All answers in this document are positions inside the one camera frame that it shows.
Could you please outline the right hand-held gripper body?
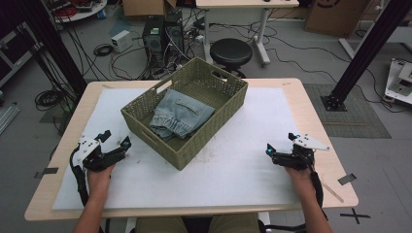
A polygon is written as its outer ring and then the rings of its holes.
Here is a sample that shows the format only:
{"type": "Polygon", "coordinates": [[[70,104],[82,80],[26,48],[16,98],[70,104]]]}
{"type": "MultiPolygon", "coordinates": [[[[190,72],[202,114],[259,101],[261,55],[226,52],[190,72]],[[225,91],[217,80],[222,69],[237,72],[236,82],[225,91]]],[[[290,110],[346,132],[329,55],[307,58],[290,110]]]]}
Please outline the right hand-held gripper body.
{"type": "Polygon", "coordinates": [[[283,167],[305,170],[313,167],[315,161],[314,152],[316,150],[329,150],[329,146],[305,134],[292,141],[291,153],[276,151],[271,156],[271,159],[274,164],[283,167]]]}

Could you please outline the light blue denim shorts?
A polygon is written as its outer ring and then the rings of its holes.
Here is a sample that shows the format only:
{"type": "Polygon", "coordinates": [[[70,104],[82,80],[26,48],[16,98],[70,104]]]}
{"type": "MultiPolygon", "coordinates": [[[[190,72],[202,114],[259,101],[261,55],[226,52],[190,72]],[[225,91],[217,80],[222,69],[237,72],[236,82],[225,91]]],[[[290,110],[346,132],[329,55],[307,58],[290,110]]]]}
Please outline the light blue denim shorts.
{"type": "Polygon", "coordinates": [[[195,132],[215,109],[181,92],[168,89],[154,109],[150,129],[162,140],[185,139],[195,132]]]}

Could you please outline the green woven basket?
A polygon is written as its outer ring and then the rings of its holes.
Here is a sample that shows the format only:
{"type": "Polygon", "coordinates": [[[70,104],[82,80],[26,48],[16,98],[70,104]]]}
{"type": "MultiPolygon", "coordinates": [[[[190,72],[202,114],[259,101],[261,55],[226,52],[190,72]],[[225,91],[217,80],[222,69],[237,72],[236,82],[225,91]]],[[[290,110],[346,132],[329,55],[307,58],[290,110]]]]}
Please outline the green woven basket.
{"type": "Polygon", "coordinates": [[[183,170],[212,137],[242,107],[248,83],[225,70],[194,58],[157,82],[121,109],[130,131],[147,143],[176,169],[183,170]],[[179,91],[215,109],[194,135],[185,139],[160,139],[150,129],[155,107],[169,89],[179,91]]]}

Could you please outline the person's right hand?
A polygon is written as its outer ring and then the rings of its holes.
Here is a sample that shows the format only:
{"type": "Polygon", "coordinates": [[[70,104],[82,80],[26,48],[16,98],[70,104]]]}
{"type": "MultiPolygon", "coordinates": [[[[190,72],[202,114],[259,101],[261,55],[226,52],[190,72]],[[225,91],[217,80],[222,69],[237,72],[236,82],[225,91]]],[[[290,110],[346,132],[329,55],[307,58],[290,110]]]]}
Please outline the person's right hand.
{"type": "Polygon", "coordinates": [[[299,195],[314,191],[309,169],[297,171],[293,168],[286,168],[286,171],[291,177],[294,188],[299,195]]]}

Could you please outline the person's left hand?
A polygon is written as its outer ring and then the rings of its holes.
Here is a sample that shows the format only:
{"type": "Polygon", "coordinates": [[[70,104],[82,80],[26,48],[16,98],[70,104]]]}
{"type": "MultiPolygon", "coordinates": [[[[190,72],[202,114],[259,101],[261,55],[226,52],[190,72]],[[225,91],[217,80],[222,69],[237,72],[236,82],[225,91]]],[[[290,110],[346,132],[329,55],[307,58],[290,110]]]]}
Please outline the person's left hand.
{"type": "Polygon", "coordinates": [[[115,166],[112,165],[100,172],[94,172],[91,170],[87,172],[88,186],[91,193],[108,191],[110,178],[114,168],[115,166]]]}

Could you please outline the grey tape strip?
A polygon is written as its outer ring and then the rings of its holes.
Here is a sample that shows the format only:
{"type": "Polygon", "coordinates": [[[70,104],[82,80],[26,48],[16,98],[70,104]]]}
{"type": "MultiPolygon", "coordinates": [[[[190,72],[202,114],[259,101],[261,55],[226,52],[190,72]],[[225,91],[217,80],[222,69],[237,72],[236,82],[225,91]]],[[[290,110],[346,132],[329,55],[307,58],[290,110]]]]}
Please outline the grey tape strip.
{"type": "Polygon", "coordinates": [[[346,175],[346,176],[340,178],[338,181],[341,185],[344,185],[346,183],[350,183],[350,182],[354,181],[356,178],[357,177],[354,174],[349,174],[349,175],[346,175]]]}
{"type": "Polygon", "coordinates": [[[41,178],[43,178],[45,175],[56,174],[57,172],[58,172],[58,168],[57,168],[57,167],[45,168],[43,171],[36,172],[35,175],[34,175],[34,178],[35,178],[35,179],[41,179],[41,178]]]}

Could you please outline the grey floor mat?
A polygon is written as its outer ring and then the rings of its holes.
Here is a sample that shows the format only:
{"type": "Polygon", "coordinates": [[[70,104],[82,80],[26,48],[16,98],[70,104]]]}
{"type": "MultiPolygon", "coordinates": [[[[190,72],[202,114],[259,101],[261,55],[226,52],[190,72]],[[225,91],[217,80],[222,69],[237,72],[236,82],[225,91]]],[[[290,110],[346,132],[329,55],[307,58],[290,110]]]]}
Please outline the grey floor mat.
{"type": "Polygon", "coordinates": [[[344,102],[343,111],[328,111],[322,97],[327,97],[334,84],[305,83],[304,88],[329,137],[391,139],[391,135],[365,100],[359,87],[354,87],[344,102]]]}

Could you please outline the person's khaki trousers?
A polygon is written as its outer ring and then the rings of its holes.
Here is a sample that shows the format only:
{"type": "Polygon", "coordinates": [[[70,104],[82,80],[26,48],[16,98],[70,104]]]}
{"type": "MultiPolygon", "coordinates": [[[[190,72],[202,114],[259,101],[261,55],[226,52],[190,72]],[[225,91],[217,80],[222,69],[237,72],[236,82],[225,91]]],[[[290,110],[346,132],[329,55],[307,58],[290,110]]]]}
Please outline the person's khaki trousers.
{"type": "Polygon", "coordinates": [[[142,217],[137,233],[260,233],[257,214],[217,215],[200,227],[189,226],[182,216],[142,217]]]}

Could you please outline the black metal stand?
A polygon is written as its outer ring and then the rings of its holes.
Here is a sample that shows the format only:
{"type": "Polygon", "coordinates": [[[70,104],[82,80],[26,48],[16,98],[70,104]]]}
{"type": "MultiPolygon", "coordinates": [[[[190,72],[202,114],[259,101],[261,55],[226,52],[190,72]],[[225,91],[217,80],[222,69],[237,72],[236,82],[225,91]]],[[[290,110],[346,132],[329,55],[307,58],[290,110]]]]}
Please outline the black metal stand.
{"type": "Polygon", "coordinates": [[[44,44],[55,64],[77,95],[83,95],[86,81],[56,31],[49,12],[41,0],[16,0],[24,20],[34,35],[44,44]]]}
{"type": "Polygon", "coordinates": [[[324,107],[330,112],[345,112],[344,101],[368,68],[376,54],[387,43],[398,25],[412,9],[412,0],[390,0],[378,16],[354,58],[330,95],[322,96],[324,107]]]}

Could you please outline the white desk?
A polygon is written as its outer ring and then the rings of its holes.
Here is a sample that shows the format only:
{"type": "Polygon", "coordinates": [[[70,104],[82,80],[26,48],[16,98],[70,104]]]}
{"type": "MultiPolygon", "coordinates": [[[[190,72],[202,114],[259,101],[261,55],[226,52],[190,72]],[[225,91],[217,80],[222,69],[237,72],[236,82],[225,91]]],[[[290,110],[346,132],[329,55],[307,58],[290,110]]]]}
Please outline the white desk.
{"type": "MultiPolygon", "coordinates": [[[[371,30],[375,27],[375,24],[372,23],[369,29],[366,31],[365,36],[361,39],[360,44],[353,49],[346,39],[341,38],[338,40],[342,48],[346,51],[351,59],[354,58],[358,50],[360,49],[361,45],[365,41],[368,34],[371,30]]],[[[392,35],[387,40],[387,43],[398,43],[406,46],[409,50],[412,51],[412,21],[409,21],[406,25],[398,26],[392,35]]]]}
{"type": "Polygon", "coordinates": [[[253,42],[257,47],[262,66],[270,64],[270,59],[262,42],[269,11],[271,9],[287,9],[299,6],[297,0],[195,0],[195,2],[196,7],[204,11],[205,28],[203,48],[205,59],[208,63],[213,62],[210,54],[211,44],[209,40],[210,11],[212,9],[261,9],[260,27],[258,34],[253,37],[253,42]]]}

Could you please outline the black computer tower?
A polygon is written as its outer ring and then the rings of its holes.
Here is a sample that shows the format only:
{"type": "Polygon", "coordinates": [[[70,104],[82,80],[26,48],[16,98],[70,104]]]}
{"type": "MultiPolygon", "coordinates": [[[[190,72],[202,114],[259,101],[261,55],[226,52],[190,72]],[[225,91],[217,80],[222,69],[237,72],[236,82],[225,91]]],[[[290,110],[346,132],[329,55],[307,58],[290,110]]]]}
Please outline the black computer tower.
{"type": "Polygon", "coordinates": [[[180,24],[166,26],[167,47],[170,52],[182,53],[184,51],[183,29],[180,24]]]}
{"type": "Polygon", "coordinates": [[[148,16],[143,30],[143,42],[150,64],[154,67],[164,66],[164,16],[148,16]]]}

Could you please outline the grey metal rack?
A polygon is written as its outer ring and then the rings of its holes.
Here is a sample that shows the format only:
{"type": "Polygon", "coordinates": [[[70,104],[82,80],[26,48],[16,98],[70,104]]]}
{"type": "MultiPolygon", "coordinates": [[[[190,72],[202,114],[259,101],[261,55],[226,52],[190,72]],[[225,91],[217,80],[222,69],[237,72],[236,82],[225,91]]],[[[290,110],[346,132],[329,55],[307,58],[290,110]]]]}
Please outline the grey metal rack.
{"type": "Polygon", "coordinates": [[[26,22],[0,36],[0,87],[37,52],[42,44],[26,22]]]}

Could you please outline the round white table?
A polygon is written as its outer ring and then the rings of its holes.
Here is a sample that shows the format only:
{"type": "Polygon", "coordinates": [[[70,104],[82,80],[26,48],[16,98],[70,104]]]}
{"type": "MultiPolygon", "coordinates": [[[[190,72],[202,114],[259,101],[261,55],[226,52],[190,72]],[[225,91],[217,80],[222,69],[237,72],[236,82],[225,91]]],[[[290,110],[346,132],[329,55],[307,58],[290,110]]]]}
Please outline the round white table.
{"type": "Polygon", "coordinates": [[[44,0],[55,22],[71,22],[98,15],[107,0],[44,0]]]}

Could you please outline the large printed cardboard box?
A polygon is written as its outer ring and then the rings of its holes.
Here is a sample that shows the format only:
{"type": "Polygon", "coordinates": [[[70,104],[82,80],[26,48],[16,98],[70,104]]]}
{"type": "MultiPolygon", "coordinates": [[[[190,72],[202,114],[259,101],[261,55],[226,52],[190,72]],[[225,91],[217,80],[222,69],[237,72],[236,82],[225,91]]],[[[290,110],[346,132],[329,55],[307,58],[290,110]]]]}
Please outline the large printed cardboard box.
{"type": "Polygon", "coordinates": [[[355,30],[371,0],[314,0],[305,30],[347,38],[355,30]]]}

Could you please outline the open cardboard box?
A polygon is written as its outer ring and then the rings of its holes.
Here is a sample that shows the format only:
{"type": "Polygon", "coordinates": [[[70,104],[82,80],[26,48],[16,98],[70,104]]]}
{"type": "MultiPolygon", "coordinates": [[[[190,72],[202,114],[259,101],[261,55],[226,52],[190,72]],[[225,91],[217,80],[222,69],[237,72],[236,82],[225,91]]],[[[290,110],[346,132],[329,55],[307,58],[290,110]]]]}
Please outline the open cardboard box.
{"type": "Polygon", "coordinates": [[[164,15],[175,8],[177,0],[122,0],[124,14],[128,17],[164,15]]]}

